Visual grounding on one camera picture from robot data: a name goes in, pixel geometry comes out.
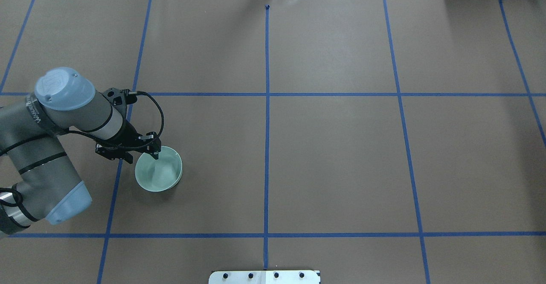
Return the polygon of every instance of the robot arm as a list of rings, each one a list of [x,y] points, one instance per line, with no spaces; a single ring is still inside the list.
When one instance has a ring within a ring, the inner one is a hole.
[[[22,179],[12,188],[0,188],[0,238],[43,218],[61,223],[89,207],[87,188],[57,136],[92,138],[95,152],[111,160],[132,163],[129,151],[158,158],[162,129],[142,136],[126,119],[127,105],[137,95],[150,97],[115,88],[99,93],[77,71],[56,68],[39,78],[25,101],[0,109],[0,154],[10,156]],[[72,126],[80,131],[69,130]]]

